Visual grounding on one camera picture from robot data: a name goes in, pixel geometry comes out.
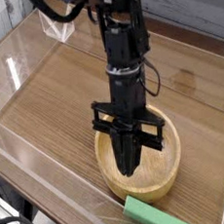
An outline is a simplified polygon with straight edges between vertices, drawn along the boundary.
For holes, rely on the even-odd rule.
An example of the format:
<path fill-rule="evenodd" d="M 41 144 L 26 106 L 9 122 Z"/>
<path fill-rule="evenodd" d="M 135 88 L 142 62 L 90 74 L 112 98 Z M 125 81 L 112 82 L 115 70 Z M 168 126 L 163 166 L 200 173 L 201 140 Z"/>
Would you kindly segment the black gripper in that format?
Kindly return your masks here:
<path fill-rule="evenodd" d="M 165 120 L 146 105 L 145 70 L 124 75 L 109 74 L 109 102 L 93 102 L 93 128 L 111 137 L 117 168 L 122 175 L 133 175 L 140 165 L 141 148 L 163 149 Z"/>

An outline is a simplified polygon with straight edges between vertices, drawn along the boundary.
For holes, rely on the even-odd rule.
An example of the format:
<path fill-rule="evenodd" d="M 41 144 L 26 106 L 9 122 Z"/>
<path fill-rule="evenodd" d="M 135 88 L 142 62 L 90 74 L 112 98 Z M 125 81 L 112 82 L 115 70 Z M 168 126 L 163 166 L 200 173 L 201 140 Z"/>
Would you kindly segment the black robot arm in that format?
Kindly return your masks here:
<path fill-rule="evenodd" d="M 110 98 L 94 102 L 93 128 L 110 135 L 119 172 L 130 177 L 140 165 L 141 148 L 163 148 L 165 119 L 146 105 L 145 68 L 149 61 L 149 33 L 140 0 L 63 0 L 96 9 L 92 20 L 99 25 L 107 53 Z"/>

